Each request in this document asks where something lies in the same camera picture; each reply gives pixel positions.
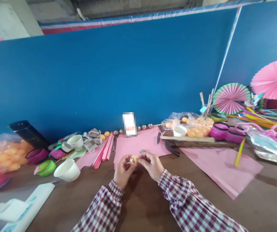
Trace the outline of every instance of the red plaid shirt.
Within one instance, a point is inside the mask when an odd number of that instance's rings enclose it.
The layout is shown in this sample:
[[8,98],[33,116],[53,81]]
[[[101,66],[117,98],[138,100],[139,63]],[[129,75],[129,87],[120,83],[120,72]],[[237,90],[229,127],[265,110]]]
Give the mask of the red plaid shirt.
[[[206,200],[189,180],[165,170],[159,186],[182,231],[247,231]],[[102,186],[72,231],[114,231],[123,194],[113,181]]]

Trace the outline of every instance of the pink paper fan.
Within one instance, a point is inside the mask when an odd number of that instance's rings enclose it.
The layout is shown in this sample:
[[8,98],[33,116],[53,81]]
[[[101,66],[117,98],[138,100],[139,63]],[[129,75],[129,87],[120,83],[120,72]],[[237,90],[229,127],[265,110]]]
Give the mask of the pink paper fan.
[[258,71],[251,81],[251,86],[256,94],[264,93],[264,98],[277,99],[277,61]]
[[250,92],[246,86],[239,83],[230,83],[219,88],[214,97],[214,108],[221,114],[234,114],[243,107],[235,101],[249,101]]

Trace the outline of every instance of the wooden table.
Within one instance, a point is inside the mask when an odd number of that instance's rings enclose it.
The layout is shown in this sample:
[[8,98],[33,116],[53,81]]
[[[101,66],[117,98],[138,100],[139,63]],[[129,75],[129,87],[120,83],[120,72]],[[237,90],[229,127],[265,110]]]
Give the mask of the wooden table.
[[[243,153],[264,168],[235,201],[184,154],[167,155],[160,160],[171,174],[191,180],[205,198],[249,231],[277,231],[277,165],[257,158],[249,145],[245,145]],[[113,178],[113,160],[112,153],[99,169],[84,167],[74,182],[58,183],[27,231],[70,231],[101,185]],[[34,176],[34,168],[35,165],[27,165],[10,173],[10,183],[0,190],[0,202],[26,200],[39,184],[56,180],[53,175]],[[162,190],[145,170],[132,175],[125,192],[116,231],[180,231]],[[0,230],[4,225],[0,221]]]

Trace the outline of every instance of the person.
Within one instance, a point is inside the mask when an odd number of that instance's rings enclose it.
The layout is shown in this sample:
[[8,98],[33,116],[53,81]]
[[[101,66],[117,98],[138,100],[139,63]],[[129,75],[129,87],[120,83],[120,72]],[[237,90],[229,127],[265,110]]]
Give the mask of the person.
[[[130,165],[130,157],[126,155],[121,159],[113,180],[107,187],[101,187],[72,232],[115,230],[124,189],[138,165]],[[191,181],[171,175],[157,155],[145,152],[138,158],[139,164],[163,190],[164,197],[170,202],[171,213],[182,231],[247,231],[206,200]]]

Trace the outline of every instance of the blue partition board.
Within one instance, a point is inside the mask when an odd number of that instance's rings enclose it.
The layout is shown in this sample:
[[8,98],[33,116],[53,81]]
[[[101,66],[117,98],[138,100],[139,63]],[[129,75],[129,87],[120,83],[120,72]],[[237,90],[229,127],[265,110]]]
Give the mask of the blue partition board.
[[0,133],[28,120],[56,141],[201,108],[237,9],[0,42]]
[[218,88],[249,85],[264,66],[277,60],[277,1],[243,6]]

